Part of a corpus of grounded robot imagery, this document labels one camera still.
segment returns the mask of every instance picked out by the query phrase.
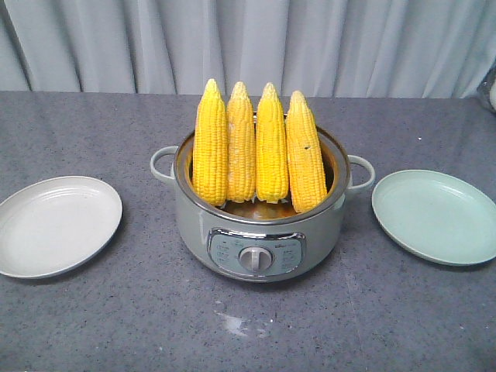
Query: pot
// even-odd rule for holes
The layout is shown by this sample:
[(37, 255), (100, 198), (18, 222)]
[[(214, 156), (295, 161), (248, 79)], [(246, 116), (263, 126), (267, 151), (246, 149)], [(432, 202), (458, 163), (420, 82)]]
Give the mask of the pot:
[[(318, 128), (328, 194), (312, 210), (297, 214), (290, 198), (277, 205), (261, 201), (227, 202), (221, 208), (200, 199), (191, 184), (194, 133), (180, 146), (158, 150), (150, 159), (155, 178), (175, 190), (176, 222), (186, 247), (206, 267), (241, 281), (272, 282), (296, 277), (326, 258), (338, 240), (346, 202), (369, 189), (374, 167), (347, 155), (341, 144)], [(170, 173), (157, 161), (174, 155)], [(353, 185), (351, 164), (369, 179)]]

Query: plate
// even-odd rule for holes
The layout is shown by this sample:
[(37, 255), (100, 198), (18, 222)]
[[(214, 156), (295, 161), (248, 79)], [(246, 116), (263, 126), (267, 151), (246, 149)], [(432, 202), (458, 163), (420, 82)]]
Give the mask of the plate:
[(474, 186), (431, 170), (380, 180), (372, 207), (384, 231), (406, 250), (438, 264), (481, 264), (496, 257), (496, 205)]
[(0, 273), (51, 277), (92, 258), (122, 216), (117, 191), (83, 176), (32, 184), (0, 204)]

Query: control knob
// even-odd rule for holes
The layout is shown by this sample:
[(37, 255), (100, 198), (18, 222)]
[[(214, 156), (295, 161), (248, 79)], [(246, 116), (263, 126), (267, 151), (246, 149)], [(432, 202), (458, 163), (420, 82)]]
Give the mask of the control knob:
[(272, 255), (261, 246), (249, 246), (239, 253), (239, 263), (245, 269), (258, 273), (271, 266)]

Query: curtain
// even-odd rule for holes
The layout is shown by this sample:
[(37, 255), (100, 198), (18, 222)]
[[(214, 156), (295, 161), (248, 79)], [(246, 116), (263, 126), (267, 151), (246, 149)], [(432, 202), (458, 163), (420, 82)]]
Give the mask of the curtain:
[(0, 90), (463, 98), (495, 0), (0, 0)]

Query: speckled gray surface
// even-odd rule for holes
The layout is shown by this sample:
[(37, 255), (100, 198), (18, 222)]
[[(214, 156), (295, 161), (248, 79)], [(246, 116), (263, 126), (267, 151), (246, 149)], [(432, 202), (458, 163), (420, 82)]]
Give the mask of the speckled gray surface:
[[(405, 252), (378, 225), (371, 191), (349, 204), (331, 255), (294, 280), (242, 283), (194, 259), (174, 194), (148, 163), (192, 131), (197, 103), (0, 92), (0, 200), (78, 174), (108, 182), (124, 208), (110, 244), (82, 267), (0, 277), (0, 370), (496, 370), (496, 263), (452, 268)], [(425, 168), (496, 200), (496, 117), (477, 101), (310, 104), (378, 179)]]

